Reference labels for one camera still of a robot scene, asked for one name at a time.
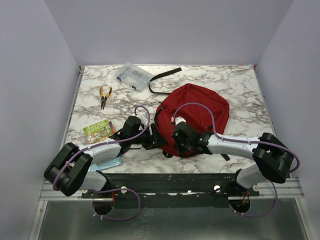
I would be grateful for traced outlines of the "red backpack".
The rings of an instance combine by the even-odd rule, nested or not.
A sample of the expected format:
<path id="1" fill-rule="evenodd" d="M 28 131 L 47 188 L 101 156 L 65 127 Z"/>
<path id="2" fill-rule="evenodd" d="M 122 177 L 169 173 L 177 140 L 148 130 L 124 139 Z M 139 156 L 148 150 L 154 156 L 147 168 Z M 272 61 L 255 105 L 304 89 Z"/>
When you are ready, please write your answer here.
<path id="1" fill-rule="evenodd" d="M 154 124 L 167 141 L 162 153 L 167 157 L 178 156 L 172 138 L 172 117 L 183 117 L 201 134 L 204 132 L 223 134 L 230 116 L 230 105 L 222 96 L 208 88 L 187 83 L 168 93 L 154 115 Z"/>

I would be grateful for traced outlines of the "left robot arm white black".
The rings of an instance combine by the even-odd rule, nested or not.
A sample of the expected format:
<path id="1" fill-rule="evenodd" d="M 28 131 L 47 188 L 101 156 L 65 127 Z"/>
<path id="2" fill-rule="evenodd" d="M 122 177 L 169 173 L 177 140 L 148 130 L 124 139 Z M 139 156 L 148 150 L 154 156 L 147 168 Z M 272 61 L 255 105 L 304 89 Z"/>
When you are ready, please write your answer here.
<path id="1" fill-rule="evenodd" d="M 102 173 L 90 167 L 124 155 L 132 145 L 145 150 L 157 149 L 168 142 L 158 133 L 156 125 L 143 124 L 137 116 L 130 116 L 123 127 L 107 140 L 91 145 L 66 143 L 44 171 L 44 178 L 55 191 L 72 196 L 78 190 L 93 190 L 99 197 L 110 194 L 111 185 Z"/>

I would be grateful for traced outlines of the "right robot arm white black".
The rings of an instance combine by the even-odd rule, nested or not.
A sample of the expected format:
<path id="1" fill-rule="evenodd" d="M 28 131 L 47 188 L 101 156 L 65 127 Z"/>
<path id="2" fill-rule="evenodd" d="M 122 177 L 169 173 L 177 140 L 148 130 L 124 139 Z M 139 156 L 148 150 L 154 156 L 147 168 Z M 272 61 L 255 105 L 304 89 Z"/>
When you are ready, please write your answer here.
<path id="1" fill-rule="evenodd" d="M 237 170 L 229 185 L 236 196 L 243 195 L 261 182 L 285 183 L 294 159 L 293 154 L 271 133 L 252 138 L 225 137 L 212 132 L 198 133 L 188 123 L 180 122 L 174 126 L 172 138 L 179 154 L 191 151 L 253 160 L 253 165 Z"/>

